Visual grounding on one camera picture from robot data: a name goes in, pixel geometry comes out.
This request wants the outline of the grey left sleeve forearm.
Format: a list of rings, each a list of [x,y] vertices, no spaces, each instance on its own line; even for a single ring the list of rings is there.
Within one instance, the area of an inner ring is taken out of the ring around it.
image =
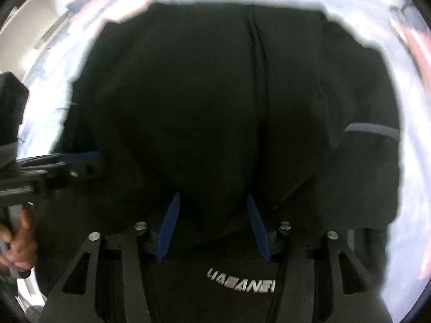
[[[18,143],[12,142],[0,147],[0,169],[4,169],[14,163],[17,157]]]

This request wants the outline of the person's left hand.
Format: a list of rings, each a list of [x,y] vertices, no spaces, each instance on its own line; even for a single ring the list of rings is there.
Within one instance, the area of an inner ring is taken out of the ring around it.
[[[20,214],[20,228],[12,233],[1,224],[1,242],[7,243],[10,249],[1,255],[1,275],[10,275],[10,270],[31,270],[37,263],[37,242],[34,238],[34,208],[26,204]]]

